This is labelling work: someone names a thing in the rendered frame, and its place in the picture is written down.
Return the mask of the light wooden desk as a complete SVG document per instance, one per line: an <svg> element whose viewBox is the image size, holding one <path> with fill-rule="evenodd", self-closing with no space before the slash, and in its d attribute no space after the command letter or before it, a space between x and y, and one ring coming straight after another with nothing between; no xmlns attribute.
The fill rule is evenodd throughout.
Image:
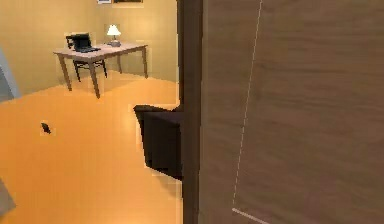
<svg viewBox="0 0 384 224"><path fill-rule="evenodd" d="M106 60L111 57L117 57L119 72L122 72L120 57L125 54L139 51L142 54L142 63L145 77L148 77L147 64L147 45L143 43L122 43L120 47L112 47L107 44L97 45L98 51L89 53L80 53L67 48L54 50L53 53L58 57L63 72L64 80L69 91L72 90L71 80L69 78L66 59L85 62L89 65L91 80L94 87L94 92L97 98L100 97L98 80L96 77L94 63L99 60Z"/></svg>

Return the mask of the white table lamp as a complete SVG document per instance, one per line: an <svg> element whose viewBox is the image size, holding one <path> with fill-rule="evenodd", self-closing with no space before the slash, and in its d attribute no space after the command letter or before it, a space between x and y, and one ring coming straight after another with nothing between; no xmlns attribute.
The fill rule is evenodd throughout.
<svg viewBox="0 0 384 224"><path fill-rule="evenodd" d="M118 30L116 25L110 25L109 26L108 31L107 31L107 35L111 37L111 41L109 42L109 44L112 47L120 47L121 46L120 41L117 39L117 37L121 35L121 32Z"/></svg>

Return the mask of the black chair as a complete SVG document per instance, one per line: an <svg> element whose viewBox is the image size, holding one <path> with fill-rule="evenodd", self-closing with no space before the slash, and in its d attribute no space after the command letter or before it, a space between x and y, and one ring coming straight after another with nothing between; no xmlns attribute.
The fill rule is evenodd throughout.
<svg viewBox="0 0 384 224"><path fill-rule="evenodd" d="M72 35L68 35L66 36L66 42L67 42L67 46L69 49L74 49L74 43L73 43L73 40L72 40L72 36L73 35L76 35L76 34L72 34ZM81 78L80 78L80 74L79 74L79 70L80 69L89 69L89 65L87 62L83 62L83 61L78 61L78 60L74 60L73 61L73 65L74 65L74 68L75 68L75 72L76 72L76 75L77 75L77 79L78 81L81 81Z"/></svg>

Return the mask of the black laptop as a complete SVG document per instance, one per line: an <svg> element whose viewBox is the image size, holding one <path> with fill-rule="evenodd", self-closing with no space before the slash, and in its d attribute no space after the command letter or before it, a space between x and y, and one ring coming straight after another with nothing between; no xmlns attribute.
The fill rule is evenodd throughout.
<svg viewBox="0 0 384 224"><path fill-rule="evenodd" d="M98 51L98 48L91 45L90 35L88 33L73 35L72 40L76 52L88 53Z"/></svg>

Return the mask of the grey slanted panel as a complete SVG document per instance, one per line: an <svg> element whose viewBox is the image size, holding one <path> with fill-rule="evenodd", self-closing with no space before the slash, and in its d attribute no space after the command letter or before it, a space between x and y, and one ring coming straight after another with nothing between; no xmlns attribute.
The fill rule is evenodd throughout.
<svg viewBox="0 0 384 224"><path fill-rule="evenodd" d="M0 47L0 103L22 96L15 77L7 62L6 56Z"/></svg>

